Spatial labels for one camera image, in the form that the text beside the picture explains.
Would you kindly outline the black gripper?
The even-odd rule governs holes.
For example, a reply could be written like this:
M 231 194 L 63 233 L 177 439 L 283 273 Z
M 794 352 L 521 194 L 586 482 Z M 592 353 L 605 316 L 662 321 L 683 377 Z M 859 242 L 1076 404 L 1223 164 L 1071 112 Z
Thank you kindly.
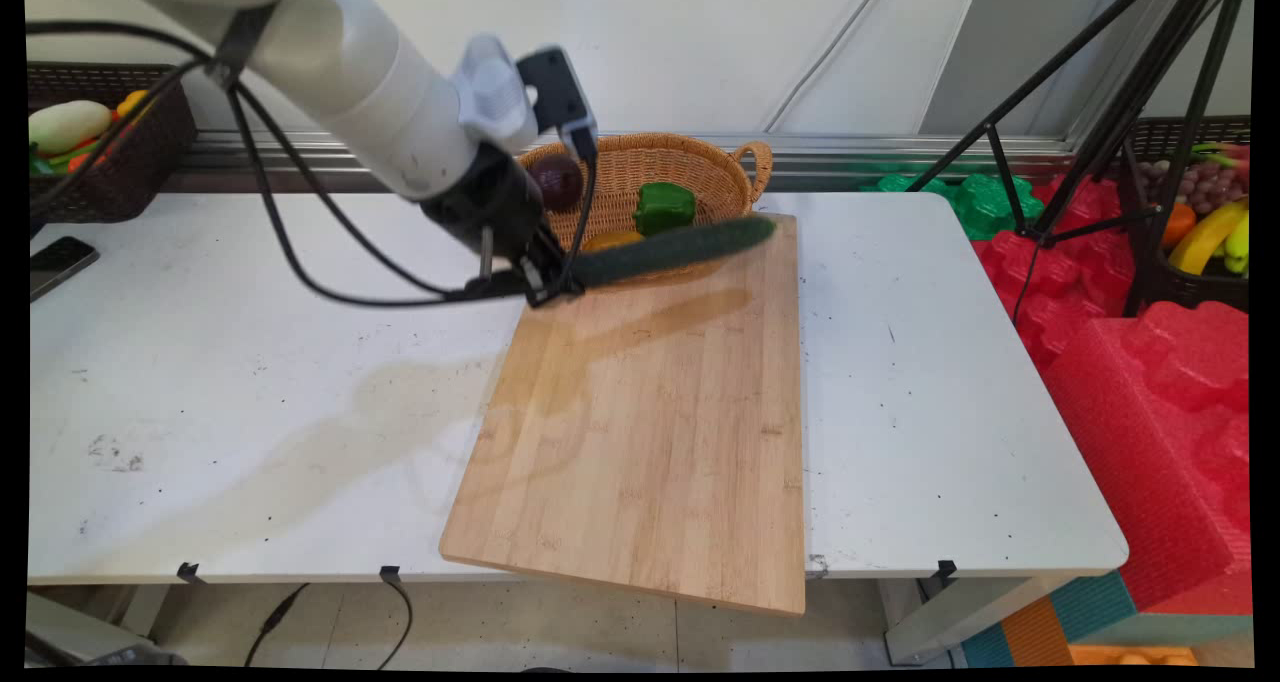
M 559 290 L 585 290 L 568 273 L 568 257 L 545 223 L 541 191 L 511 154 L 483 141 L 456 184 L 421 200 L 420 209 L 471 252 L 483 252 L 483 232 L 492 232 L 492 255 L 520 262 L 466 282 L 463 299 L 522 298 L 539 308 Z

